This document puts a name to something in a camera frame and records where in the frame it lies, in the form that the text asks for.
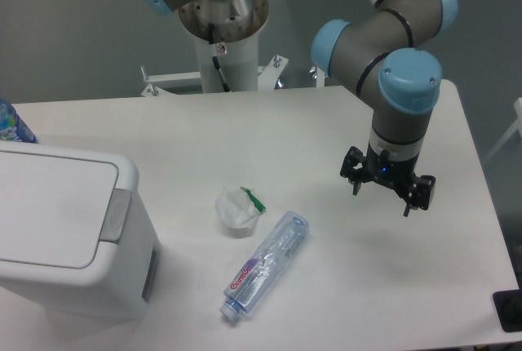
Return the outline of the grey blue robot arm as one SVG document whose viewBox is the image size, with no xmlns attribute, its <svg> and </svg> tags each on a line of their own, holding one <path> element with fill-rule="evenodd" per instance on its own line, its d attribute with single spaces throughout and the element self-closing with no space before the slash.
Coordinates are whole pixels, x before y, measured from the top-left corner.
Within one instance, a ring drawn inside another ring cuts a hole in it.
<svg viewBox="0 0 522 351">
<path fill-rule="evenodd" d="M 160 15 L 177 12 L 196 39 L 206 92 L 255 91 L 257 37 L 268 0 L 147 0 Z M 340 170 L 354 190 L 374 182 L 396 192 L 407 211 L 426 210 L 435 192 L 431 175 L 415 166 L 439 99 L 439 61 L 420 46 L 451 25 L 457 0 L 370 0 L 365 23 L 331 20 L 312 41 L 316 67 L 373 111 L 366 151 L 351 147 Z"/>
</svg>

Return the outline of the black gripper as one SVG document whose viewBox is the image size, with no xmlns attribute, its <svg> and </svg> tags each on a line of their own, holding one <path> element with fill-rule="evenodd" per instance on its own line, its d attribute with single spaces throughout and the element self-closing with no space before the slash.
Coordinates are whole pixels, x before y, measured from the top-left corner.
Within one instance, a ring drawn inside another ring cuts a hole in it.
<svg viewBox="0 0 522 351">
<path fill-rule="evenodd" d="M 352 146 L 343 159 L 340 175 L 348 179 L 354 196 L 367 182 L 394 190 L 405 199 L 403 216 L 407 217 L 412 210 L 427 211 L 435 193 L 436 178 L 433 175 L 414 177 L 417 160 L 418 155 L 404 161 L 392 160 L 388 155 L 377 154 L 370 144 L 365 157 Z"/>
</svg>

